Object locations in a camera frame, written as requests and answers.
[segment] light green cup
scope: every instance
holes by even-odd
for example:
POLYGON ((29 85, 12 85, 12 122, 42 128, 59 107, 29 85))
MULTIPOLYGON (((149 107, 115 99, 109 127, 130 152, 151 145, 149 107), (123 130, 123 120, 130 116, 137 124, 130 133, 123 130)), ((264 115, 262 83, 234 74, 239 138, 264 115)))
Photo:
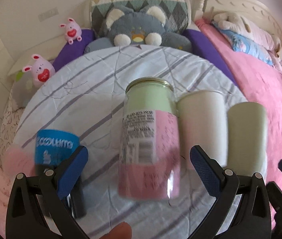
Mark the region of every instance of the light green cup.
POLYGON ((136 84, 127 92, 127 100, 125 115, 139 110, 159 110, 176 115, 173 92, 155 81, 136 84))
POLYGON ((267 114, 258 103, 244 102, 228 111, 228 165, 237 175, 266 175, 267 114))

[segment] white bedsheet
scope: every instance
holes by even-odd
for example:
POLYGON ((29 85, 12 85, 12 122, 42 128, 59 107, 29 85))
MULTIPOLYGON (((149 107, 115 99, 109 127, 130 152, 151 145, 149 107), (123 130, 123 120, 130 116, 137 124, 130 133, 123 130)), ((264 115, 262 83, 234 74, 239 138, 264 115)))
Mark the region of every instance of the white bedsheet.
MULTIPOLYGON (((117 194, 118 154, 126 86, 134 79, 158 76, 179 97, 210 89, 224 94, 226 107, 246 101, 239 89, 210 62, 172 48, 142 45, 113 47, 86 54, 63 67, 32 98, 14 142, 33 152, 36 132, 56 128, 80 136, 89 150, 82 173, 87 215, 78 220, 91 238, 122 221, 133 238, 187 238, 214 202, 195 171, 182 160, 181 196, 170 201, 132 201, 117 194)), ((238 199, 220 231, 227 229, 238 199)), ((48 221, 56 231, 53 222, 48 221)))

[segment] headboard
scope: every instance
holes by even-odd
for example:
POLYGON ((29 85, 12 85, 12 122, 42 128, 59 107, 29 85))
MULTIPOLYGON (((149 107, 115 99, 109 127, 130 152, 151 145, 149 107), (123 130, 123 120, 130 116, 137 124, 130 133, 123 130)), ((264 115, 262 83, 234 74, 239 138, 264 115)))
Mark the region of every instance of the headboard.
POLYGON ((282 44, 282 28, 266 5, 258 0, 196 0, 193 7, 195 20, 202 16, 211 20, 216 14, 222 12, 242 14, 260 28, 278 36, 282 44))

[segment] patterned pillow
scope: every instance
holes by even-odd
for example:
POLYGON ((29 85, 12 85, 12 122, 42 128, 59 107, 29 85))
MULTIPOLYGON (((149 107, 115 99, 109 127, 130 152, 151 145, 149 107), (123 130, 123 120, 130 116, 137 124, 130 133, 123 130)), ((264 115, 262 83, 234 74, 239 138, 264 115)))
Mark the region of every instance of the patterned pillow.
POLYGON ((248 55, 256 57, 257 59, 273 66, 273 62, 268 51, 255 43, 253 40, 249 38, 243 37, 231 30, 223 30, 219 28, 216 22, 212 22, 212 24, 223 34, 223 36, 230 42, 232 48, 236 52, 244 52, 248 55))
POLYGON ((91 0, 91 23, 97 37, 104 37, 102 26, 105 18, 118 5, 132 8, 136 12, 148 5, 159 5, 167 16, 172 32, 181 33, 188 26, 188 5, 185 0, 91 0))

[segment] jar lid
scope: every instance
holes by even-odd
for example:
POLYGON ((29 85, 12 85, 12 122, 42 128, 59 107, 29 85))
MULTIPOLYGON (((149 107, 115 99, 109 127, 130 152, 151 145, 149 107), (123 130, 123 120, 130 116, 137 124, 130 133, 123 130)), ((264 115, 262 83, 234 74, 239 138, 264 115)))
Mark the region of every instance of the jar lid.
POLYGON ((166 80, 161 79, 161 78, 157 78, 157 77, 142 77, 139 79, 136 79, 132 82, 129 83, 129 85, 127 86, 125 93, 127 93, 133 86, 142 83, 142 82, 157 82, 160 84, 163 84, 165 86, 167 86, 171 91, 174 91, 173 86, 166 80))

